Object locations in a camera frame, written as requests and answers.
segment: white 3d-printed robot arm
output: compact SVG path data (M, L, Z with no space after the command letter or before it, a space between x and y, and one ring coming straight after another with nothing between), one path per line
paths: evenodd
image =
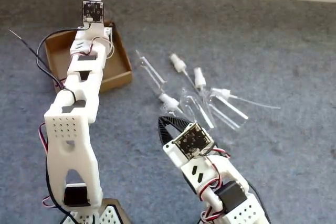
M109 42L112 28L104 27L102 2L83 3L83 22L88 29L77 32L70 48L66 89L57 94L44 118L51 192L64 209L91 216L97 215L103 193L89 124L97 116L103 68L112 46ZM72 169L84 183L67 184L66 177Z
M215 224L269 224L257 198L248 192L248 182L229 159L212 155L213 151L203 155L203 151L211 150L212 146L213 139L197 123L190 123L178 137L163 142L163 150L183 172L194 193L210 207L208 215L217 215L212 220ZM219 174L220 186L216 181Z

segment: white pump head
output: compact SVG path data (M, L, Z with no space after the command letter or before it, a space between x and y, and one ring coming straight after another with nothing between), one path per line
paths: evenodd
M195 74L195 87L201 89L206 86L205 78L202 74L201 68L194 68Z
M171 111L178 110L180 103L176 99L167 95L166 93L160 94L159 99L164 103L164 105L166 105L168 110Z
M232 97L231 91L228 89L217 89L217 88L211 88L211 93L214 95L218 95L220 97L223 97L226 101Z
M187 66L184 61L177 56L177 54L170 55L170 60L174 64L174 67L178 73L185 71Z

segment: circuit board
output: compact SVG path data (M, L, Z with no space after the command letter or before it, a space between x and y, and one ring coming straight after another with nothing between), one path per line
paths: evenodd
M195 123L174 141L188 160L191 160L195 153L203 150L211 142L213 141L198 123Z
M97 1L83 1L83 22L103 23L104 3Z

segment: transparent plastic part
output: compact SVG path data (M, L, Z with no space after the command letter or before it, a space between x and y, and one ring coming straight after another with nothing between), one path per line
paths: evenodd
M206 130L216 127L207 106L200 101L196 94L183 89L180 98L180 107L189 120L199 123Z
M172 115L177 118L185 118L188 120L192 120L192 118L189 118L180 108L177 108L176 110L169 110L166 105L162 105L160 107L163 115Z
M153 68L145 56L136 50L136 54L140 59L140 67L142 69L142 77L146 80L153 92L157 95L163 93L163 86L166 81L159 75L159 73Z
M209 110L212 115L231 129L238 131L248 120L248 116L238 110L220 95L210 93L208 99Z

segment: brown cardboard tray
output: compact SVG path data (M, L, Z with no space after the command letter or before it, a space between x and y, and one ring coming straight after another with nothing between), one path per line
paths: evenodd
M100 92L123 86L132 81L132 67L126 50L122 44L121 37L115 27L113 28L114 54L106 60L103 70L103 79ZM76 36L75 31L53 35L46 40L45 48L49 67L52 73L60 80L67 77L67 70L70 64L70 47Z

